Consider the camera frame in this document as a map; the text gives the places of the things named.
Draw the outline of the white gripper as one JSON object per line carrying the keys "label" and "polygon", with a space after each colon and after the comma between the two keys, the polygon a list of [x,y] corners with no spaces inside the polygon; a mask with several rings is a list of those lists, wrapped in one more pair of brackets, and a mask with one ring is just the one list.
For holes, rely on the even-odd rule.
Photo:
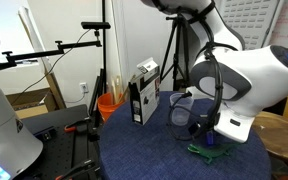
{"label": "white gripper", "polygon": [[254,119],[255,117],[236,114],[233,110],[223,106],[220,108],[214,130],[231,140],[244,143],[248,139]]}

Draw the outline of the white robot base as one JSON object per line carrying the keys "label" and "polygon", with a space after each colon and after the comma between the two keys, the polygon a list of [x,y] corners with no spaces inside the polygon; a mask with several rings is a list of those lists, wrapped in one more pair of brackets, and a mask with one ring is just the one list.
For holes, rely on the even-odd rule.
{"label": "white robot base", "polygon": [[0,89],[0,180],[13,180],[42,150],[43,143],[25,127]]}

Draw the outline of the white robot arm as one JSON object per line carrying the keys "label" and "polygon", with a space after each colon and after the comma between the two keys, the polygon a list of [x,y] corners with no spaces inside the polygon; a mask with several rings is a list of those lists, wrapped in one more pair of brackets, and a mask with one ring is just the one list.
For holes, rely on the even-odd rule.
{"label": "white robot arm", "polygon": [[247,50],[214,0],[141,0],[160,12],[182,16],[198,37],[191,85],[214,98],[208,119],[214,130],[243,143],[255,116],[288,96],[288,49]]}

